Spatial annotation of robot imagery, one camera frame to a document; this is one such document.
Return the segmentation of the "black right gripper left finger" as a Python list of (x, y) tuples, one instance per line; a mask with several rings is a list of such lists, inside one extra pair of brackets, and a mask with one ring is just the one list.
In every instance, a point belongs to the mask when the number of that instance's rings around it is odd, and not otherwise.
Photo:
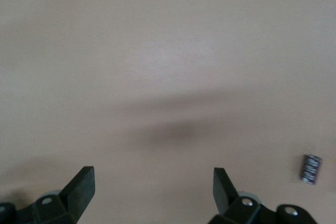
[(62, 189), (45, 193), (23, 209), (0, 202), (0, 224), (77, 224), (95, 194), (94, 167), (83, 167)]

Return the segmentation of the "dark cylindrical capacitor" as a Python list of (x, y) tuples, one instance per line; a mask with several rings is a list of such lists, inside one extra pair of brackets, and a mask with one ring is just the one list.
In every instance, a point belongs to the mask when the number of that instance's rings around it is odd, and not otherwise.
[(304, 154), (300, 170), (300, 179), (306, 184), (315, 185), (321, 164), (321, 157), (312, 154)]

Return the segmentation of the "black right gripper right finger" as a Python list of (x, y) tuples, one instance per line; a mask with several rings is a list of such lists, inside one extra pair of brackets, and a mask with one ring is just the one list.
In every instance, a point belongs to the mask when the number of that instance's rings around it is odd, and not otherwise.
[(272, 211), (257, 199), (240, 195), (223, 168), (214, 168), (213, 196), (218, 214), (208, 224), (318, 224), (299, 206), (283, 204)]

